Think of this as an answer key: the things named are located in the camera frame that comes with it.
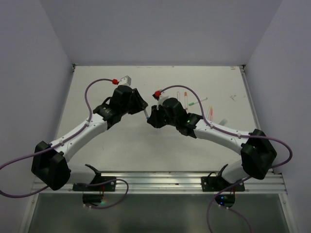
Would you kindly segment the blue capped white pen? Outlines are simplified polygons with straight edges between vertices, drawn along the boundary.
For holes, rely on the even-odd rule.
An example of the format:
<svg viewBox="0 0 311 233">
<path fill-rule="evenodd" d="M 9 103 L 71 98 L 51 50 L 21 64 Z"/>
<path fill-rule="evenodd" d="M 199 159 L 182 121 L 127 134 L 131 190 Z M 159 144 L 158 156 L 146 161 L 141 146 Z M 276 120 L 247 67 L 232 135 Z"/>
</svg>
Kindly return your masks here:
<svg viewBox="0 0 311 233">
<path fill-rule="evenodd" d="M 143 112 L 144 112 L 144 114 L 145 114 L 146 119 L 148 120 L 148 119 L 149 119 L 149 115 L 148 115 L 148 113 L 147 113 L 147 110 L 144 109 Z"/>
</svg>

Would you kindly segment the orange capped white pen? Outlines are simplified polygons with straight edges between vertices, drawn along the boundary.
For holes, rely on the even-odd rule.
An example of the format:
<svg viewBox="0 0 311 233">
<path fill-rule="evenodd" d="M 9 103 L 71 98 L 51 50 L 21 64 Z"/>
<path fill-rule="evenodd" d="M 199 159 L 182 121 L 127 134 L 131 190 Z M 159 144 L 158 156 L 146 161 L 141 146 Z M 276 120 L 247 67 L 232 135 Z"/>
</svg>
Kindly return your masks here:
<svg viewBox="0 0 311 233">
<path fill-rule="evenodd" d="M 184 104 L 185 104 L 185 109 L 188 110 L 188 94 L 187 91 L 184 92 Z"/>
</svg>

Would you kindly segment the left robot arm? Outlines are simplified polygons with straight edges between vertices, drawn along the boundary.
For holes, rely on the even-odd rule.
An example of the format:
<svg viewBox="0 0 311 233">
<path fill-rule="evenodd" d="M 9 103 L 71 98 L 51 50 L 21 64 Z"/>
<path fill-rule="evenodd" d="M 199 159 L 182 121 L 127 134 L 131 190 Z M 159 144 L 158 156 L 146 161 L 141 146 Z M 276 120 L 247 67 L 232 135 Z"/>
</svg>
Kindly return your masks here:
<svg viewBox="0 0 311 233">
<path fill-rule="evenodd" d="M 147 106 L 137 89 L 118 86 L 113 95 L 91 110 L 90 116 L 79 126 L 50 143 L 42 141 L 36 145 L 38 155 L 33 158 L 32 173 L 52 190 L 67 183 L 97 190 L 104 181 L 100 172 L 91 165 L 84 169 L 70 168 L 69 161 L 93 138 L 120 122 L 125 114 L 145 111 Z"/>
</svg>

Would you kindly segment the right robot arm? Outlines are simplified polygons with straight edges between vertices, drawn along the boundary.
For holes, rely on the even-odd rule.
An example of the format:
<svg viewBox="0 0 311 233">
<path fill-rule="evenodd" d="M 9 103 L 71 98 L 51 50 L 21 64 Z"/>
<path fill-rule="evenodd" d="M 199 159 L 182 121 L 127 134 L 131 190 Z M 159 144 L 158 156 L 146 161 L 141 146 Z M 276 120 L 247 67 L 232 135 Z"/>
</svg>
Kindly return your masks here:
<svg viewBox="0 0 311 233">
<path fill-rule="evenodd" d="M 261 130 L 247 133 L 222 126 L 216 130 L 217 125 L 206 123 L 201 115 L 188 113 L 176 98 L 153 105 L 147 122 L 158 129 L 173 126 L 184 136 L 211 141 L 240 155 L 240 160 L 224 165 L 215 177 L 207 180 L 214 189 L 226 191 L 247 177 L 263 180 L 277 155 Z"/>
</svg>

